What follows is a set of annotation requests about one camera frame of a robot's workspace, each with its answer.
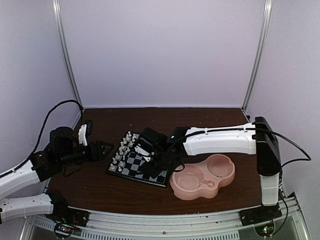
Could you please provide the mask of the black rook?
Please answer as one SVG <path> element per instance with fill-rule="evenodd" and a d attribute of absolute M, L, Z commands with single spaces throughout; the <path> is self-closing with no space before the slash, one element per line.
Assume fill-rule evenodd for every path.
<path fill-rule="evenodd" d="M 164 181 L 164 177 L 163 176 L 159 176 L 157 179 L 159 182 L 163 182 Z"/>

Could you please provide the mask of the black and white chessboard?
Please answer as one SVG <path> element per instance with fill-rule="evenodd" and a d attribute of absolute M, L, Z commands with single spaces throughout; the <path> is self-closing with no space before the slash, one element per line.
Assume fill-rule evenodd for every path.
<path fill-rule="evenodd" d="M 124 178 L 124 179 L 128 179 L 131 181 L 135 181 L 135 182 L 140 182 L 140 183 L 144 183 L 147 185 L 153 185 L 153 186 L 157 186 L 157 187 L 161 187 L 161 188 L 166 188 L 168 186 L 169 183 L 169 172 L 167 170 L 163 170 L 158 176 L 156 177 L 152 177 L 150 176 L 150 174 L 143 172 L 143 164 L 146 163 L 145 159 L 138 155 L 135 152 L 135 143 L 138 140 L 139 134 L 136 132 L 131 132 L 132 137 L 135 134 L 137 139 L 134 141 L 134 145 L 133 147 L 129 147 L 129 143 L 130 141 L 132 141 L 132 137 L 130 140 L 126 140 L 126 134 L 123 136 L 122 140 L 119 143 L 119 146 L 115 152 L 115 154 L 113 155 L 112 158 L 115 157 L 116 153 L 119 154 L 119 147 L 121 147 L 121 142 L 124 143 L 124 147 L 123 149 L 123 154 L 119 154 L 121 156 L 121 159 L 116 159 L 117 163 L 113 164 L 113 159 L 111 159 L 105 173 L 109 174 L 109 175 L 113 175 L 116 177 L 120 177 L 120 178 Z M 126 154 L 126 150 L 127 148 L 130 148 L 130 152 Z M 123 155 L 126 155 L 126 160 L 123 161 L 122 157 Z M 124 162 L 124 166 L 122 167 L 122 172 L 118 172 L 118 167 L 120 167 L 120 161 Z M 113 164 L 115 166 L 114 170 L 109 170 L 110 164 Z M 159 176 L 163 176 L 164 177 L 164 181 L 163 182 L 159 182 L 158 181 L 158 177 Z"/>

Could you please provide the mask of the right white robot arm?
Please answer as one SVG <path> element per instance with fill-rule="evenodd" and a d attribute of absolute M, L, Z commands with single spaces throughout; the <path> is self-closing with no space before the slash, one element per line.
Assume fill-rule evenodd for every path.
<path fill-rule="evenodd" d="M 174 195 L 185 201 L 212 199 L 234 180 L 235 165 L 226 153 L 255 155 L 262 201 L 256 216 L 266 221 L 276 212 L 281 171 L 279 142 L 262 116 L 238 126 L 177 127 L 171 136 L 147 127 L 133 149 L 145 159 L 143 173 L 155 178 L 170 170 Z"/>

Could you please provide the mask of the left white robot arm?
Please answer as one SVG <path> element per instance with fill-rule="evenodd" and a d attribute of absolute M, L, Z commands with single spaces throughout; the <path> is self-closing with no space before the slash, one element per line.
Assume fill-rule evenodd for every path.
<path fill-rule="evenodd" d="M 31 153 L 23 162 L 1 173 L 0 221 L 46 215 L 54 221 L 67 223 L 72 218 L 72 211 L 58 190 L 27 197 L 11 198 L 11 195 L 58 174 L 68 177 L 68 167 L 81 168 L 84 163 L 104 160 L 114 145 L 101 140 L 89 142 L 90 134 L 85 124 L 80 127 L 78 136 L 74 136 L 70 127 L 58 127 L 50 132 L 44 150 Z"/>

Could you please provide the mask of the white queen piece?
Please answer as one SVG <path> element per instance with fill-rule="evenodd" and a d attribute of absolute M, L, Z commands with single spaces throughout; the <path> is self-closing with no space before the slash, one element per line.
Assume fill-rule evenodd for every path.
<path fill-rule="evenodd" d="M 119 147 L 118 152 L 119 152 L 120 155 L 122 155 L 122 154 L 124 153 L 124 152 L 123 152 L 123 148 L 122 148 L 122 147 Z"/>

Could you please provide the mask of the pink double pet bowl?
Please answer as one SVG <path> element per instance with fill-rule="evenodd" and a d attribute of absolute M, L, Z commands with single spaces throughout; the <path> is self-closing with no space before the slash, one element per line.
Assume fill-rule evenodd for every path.
<path fill-rule="evenodd" d="M 220 188 L 230 185 L 235 178 L 235 165 L 223 154 L 213 154 L 199 163 L 188 163 L 182 171 L 170 177 L 174 195 L 184 201 L 198 198 L 212 199 Z"/>

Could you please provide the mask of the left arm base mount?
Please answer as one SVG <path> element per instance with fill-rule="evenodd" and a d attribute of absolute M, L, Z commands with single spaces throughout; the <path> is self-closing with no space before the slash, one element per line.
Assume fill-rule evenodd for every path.
<path fill-rule="evenodd" d="M 67 207 L 65 209 L 54 210 L 51 214 L 45 216 L 52 221 L 65 223 L 76 227 L 86 227 L 90 213 L 86 210 L 80 210 Z"/>

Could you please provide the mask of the front aluminium rail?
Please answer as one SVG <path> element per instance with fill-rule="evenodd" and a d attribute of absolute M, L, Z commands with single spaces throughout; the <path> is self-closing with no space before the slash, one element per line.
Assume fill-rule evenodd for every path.
<path fill-rule="evenodd" d="M 69 240 L 265 240 L 263 230 L 274 228 L 272 240 L 308 240 L 310 234 L 296 197 L 279 202 L 274 220 L 244 225 L 240 210 L 178 215 L 137 215 L 89 211 L 87 225 Z"/>

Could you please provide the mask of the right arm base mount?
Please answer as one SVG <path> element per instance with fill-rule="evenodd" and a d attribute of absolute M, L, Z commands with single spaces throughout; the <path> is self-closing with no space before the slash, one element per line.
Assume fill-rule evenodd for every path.
<path fill-rule="evenodd" d="M 282 211 L 278 206 L 258 206 L 239 211 L 239 218 L 242 226 L 255 225 L 270 221 L 282 216 Z"/>

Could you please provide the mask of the left aluminium frame post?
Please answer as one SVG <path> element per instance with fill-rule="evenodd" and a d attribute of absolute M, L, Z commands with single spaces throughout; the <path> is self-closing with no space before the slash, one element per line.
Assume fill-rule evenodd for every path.
<path fill-rule="evenodd" d="M 74 71 L 73 71 L 72 63 L 71 63 L 71 58 L 70 58 L 69 51 L 68 51 L 60 1 L 53 0 L 52 7 L 53 7 L 53 14 L 54 14 L 55 22 L 56 22 L 56 28 L 57 28 L 57 32 L 58 32 L 58 36 L 59 36 L 59 40 L 60 40 L 63 62 L 64 62 L 64 66 L 66 69 L 68 81 L 70 83 L 71 91 L 72 91 L 74 99 L 77 100 L 82 105 L 82 100 L 80 97 L 78 86 L 76 84 Z"/>

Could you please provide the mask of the aluminium frame post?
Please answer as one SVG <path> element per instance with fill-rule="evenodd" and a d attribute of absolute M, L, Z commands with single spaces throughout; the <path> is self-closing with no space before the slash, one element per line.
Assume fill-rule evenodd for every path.
<path fill-rule="evenodd" d="M 272 17 L 272 6 L 273 1 L 272 0 L 265 0 L 264 1 L 264 9 L 263 9 L 263 15 L 262 15 L 262 21 L 261 21 L 261 28 L 260 28 L 260 34 L 259 34 L 259 40 L 258 45 L 256 49 L 255 58 L 253 61 L 253 67 L 250 74 L 250 79 L 247 87 L 247 91 L 244 97 L 244 101 L 242 104 L 242 111 L 246 112 L 248 110 L 248 106 L 250 103 L 250 99 L 252 97 L 254 86 L 258 77 L 259 69 L 261 66 L 262 58 L 263 58 L 263 52 L 265 49 L 265 45 L 267 42 L 267 37 L 269 33 L 270 28 L 270 22 Z"/>
<path fill-rule="evenodd" d="M 57 32 L 58 32 L 58 36 L 59 36 L 59 40 L 60 40 L 63 62 L 64 62 L 64 66 L 66 69 L 68 81 L 70 83 L 71 91 L 72 91 L 74 99 L 77 100 L 82 105 L 82 100 L 80 97 L 78 86 L 76 84 L 74 71 L 73 71 L 72 63 L 71 63 L 71 58 L 70 58 L 69 51 L 68 51 L 60 1 L 53 0 L 52 7 L 53 7 L 53 14 L 54 14 L 55 22 L 56 22 L 56 28 L 57 28 Z"/>

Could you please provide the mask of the right aluminium frame post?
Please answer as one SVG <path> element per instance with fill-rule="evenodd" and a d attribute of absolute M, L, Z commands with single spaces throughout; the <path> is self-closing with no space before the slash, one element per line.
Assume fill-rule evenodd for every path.
<path fill-rule="evenodd" d="M 261 28 L 260 28 L 260 34 L 259 34 L 259 40 L 258 45 L 256 49 L 255 58 L 253 61 L 253 67 L 250 74 L 250 79 L 247 87 L 247 91 L 244 97 L 244 101 L 242 104 L 242 111 L 246 112 L 248 110 L 248 106 L 250 103 L 250 99 L 252 97 L 254 86 L 258 77 L 259 69 L 261 66 L 262 58 L 263 58 L 263 52 L 265 49 L 265 45 L 267 42 L 267 37 L 269 33 L 270 28 L 270 22 L 272 17 L 272 6 L 273 1 L 272 0 L 265 0 L 264 1 L 264 9 L 263 9 L 263 15 L 262 15 L 262 21 L 261 21 Z"/>

